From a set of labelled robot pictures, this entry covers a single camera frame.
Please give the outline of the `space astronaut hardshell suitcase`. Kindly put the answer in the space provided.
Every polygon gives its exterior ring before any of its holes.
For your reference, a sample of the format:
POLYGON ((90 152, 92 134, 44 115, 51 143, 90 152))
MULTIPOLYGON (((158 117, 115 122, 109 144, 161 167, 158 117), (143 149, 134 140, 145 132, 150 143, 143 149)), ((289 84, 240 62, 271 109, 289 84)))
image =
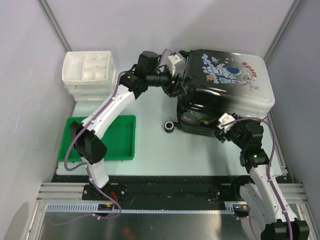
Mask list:
POLYGON ((227 113, 235 119, 265 119, 275 96, 265 61, 256 55, 198 49, 180 51, 186 63, 177 68, 186 95, 177 97, 177 121, 164 129, 213 137, 218 119, 227 113), (180 120, 189 112, 201 121, 192 125, 180 120))

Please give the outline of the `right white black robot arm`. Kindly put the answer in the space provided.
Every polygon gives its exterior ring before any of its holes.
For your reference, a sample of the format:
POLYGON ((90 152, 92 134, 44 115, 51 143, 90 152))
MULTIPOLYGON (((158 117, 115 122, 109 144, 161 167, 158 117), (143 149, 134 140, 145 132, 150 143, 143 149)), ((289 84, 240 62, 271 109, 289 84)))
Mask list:
POLYGON ((218 120, 219 134, 241 149, 240 164, 252 180, 233 185, 230 194, 237 201, 246 201, 248 216, 253 216, 261 229, 260 239, 306 240, 308 223, 299 220, 289 206, 272 169, 274 154, 267 155, 262 147, 263 122, 257 117, 235 119, 227 113, 218 120))

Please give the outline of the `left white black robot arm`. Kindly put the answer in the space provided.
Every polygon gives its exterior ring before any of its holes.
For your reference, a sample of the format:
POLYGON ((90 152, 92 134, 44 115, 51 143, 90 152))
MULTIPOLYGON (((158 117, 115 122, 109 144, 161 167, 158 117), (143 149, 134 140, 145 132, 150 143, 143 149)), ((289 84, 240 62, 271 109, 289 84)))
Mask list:
POLYGON ((85 166, 89 181, 94 185, 93 194, 100 200, 110 196, 107 185, 110 178, 104 167, 108 148, 102 142, 105 132, 120 113, 149 87, 161 87, 169 97, 185 94, 177 68, 186 63, 179 52, 165 49, 162 54, 143 51, 136 64, 122 71, 112 94, 90 116, 70 124, 71 144, 85 166))

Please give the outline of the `green plastic tray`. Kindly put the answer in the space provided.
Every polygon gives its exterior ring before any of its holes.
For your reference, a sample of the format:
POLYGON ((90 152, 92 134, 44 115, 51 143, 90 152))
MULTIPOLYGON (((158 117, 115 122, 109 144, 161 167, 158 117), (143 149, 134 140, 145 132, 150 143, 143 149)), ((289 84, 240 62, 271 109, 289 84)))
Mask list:
MULTIPOLYGON (((64 133, 57 156, 59 162, 63 162, 67 150, 72 142, 70 125, 72 122, 80 123, 84 116, 70 117, 67 119, 64 133)), ((119 115, 105 132, 102 142, 107 147, 104 161, 131 161, 135 157, 136 140, 136 116, 119 115)))

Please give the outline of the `white stacked drawer organizer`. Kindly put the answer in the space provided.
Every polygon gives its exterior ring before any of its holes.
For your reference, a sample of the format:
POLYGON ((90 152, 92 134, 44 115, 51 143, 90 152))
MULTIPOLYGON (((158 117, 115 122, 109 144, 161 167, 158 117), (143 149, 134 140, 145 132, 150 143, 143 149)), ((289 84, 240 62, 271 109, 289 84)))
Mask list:
POLYGON ((111 51, 68 51, 61 78, 82 107, 99 107, 113 94, 117 70, 111 51))

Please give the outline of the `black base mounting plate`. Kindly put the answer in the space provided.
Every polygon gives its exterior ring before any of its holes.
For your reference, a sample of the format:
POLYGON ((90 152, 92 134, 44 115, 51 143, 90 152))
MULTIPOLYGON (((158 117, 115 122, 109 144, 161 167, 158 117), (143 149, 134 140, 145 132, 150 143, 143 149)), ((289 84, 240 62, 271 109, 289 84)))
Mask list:
POLYGON ((116 196, 124 210, 225 210, 225 202, 241 202, 240 187, 252 183, 240 176, 113 175, 102 192, 116 196))

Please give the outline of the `aluminium frame rail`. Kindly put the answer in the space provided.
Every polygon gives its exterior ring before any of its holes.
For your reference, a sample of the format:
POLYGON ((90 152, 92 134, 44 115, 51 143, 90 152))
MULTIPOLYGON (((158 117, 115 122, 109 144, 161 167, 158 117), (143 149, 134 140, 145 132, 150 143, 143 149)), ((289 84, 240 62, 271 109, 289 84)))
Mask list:
MULTIPOLYGON (((301 183, 281 183, 280 189, 289 204, 304 204, 308 202, 306 191, 301 183)), ((128 184, 111 185, 108 193, 114 192, 118 200, 125 201, 135 196, 144 197, 204 197, 217 201, 239 201, 240 194, 237 187, 221 185, 221 187, 208 186, 205 184, 128 184)), ((38 201, 99 201, 102 195, 88 183, 42 183, 36 199, 38 201)))

